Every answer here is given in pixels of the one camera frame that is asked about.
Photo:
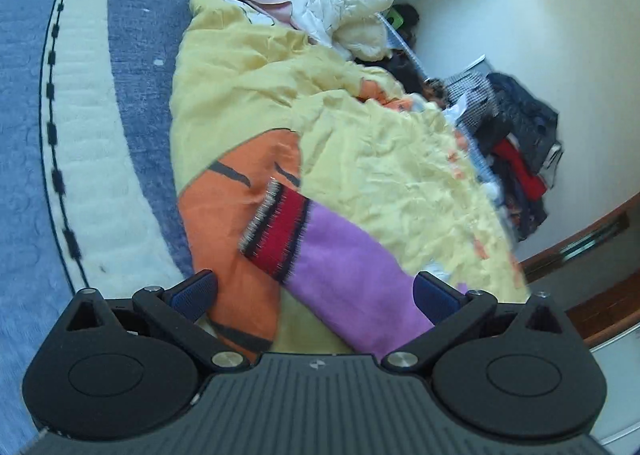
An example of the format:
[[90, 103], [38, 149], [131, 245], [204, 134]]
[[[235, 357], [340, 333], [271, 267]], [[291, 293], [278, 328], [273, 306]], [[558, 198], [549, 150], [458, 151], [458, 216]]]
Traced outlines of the pile of dark clothes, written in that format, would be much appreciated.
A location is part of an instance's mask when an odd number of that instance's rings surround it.
[[472, 135], [502, 186], [515, 237], [525, 241], [546, 221], [544, 194], [554, 183], [552, 160], [563, 154], [559, 114], [507, 74], [483, 77], [485, 112]]

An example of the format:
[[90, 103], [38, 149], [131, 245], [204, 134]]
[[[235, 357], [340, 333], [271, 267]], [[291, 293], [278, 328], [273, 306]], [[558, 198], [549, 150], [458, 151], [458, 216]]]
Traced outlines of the blue and cream blanket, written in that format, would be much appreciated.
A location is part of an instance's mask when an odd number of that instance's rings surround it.
[[76, 291], [192, 271], [169, 158], [189, 0], [1, 0], [1, 449], [34, 436], [21, 382]]

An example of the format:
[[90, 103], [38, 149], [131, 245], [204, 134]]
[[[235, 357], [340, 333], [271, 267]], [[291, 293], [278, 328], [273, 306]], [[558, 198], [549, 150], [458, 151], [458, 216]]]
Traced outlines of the yellow carrot print quilt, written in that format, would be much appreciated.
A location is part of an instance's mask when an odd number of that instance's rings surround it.
[[237, 0], [190, 0], [170, 98], [178, 209], [197, 270], [218, 279], [208, 318], [247, 357], [345, 343], [239, 252], [278, 180], [354, 223], [409, 274], [522, 302], [523, 274], [470, 141], [386, 71], [310, 43]]

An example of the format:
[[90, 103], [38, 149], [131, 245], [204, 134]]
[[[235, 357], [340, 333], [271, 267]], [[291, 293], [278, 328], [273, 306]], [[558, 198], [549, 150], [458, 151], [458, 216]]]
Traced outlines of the checkered fabric storage box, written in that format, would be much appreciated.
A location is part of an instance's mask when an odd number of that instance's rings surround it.
[[488, 80], [488, 74], [494, 70], [485, 55], [457, 74], [444, 79], [449, 104], [458, 105], [462, 111], [457, 125], [474, 134], [480, 126], [498, 115], [498, 106], [494, 89]]

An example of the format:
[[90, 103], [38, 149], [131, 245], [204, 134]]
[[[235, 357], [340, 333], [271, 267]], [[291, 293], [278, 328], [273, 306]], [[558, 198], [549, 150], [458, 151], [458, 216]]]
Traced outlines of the purple garment with red cuff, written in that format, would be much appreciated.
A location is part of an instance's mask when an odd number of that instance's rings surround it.
[[407, 274], [378, 241], [277, 180], [240, 250], [353, 350], [382, 359], [433, 324]]

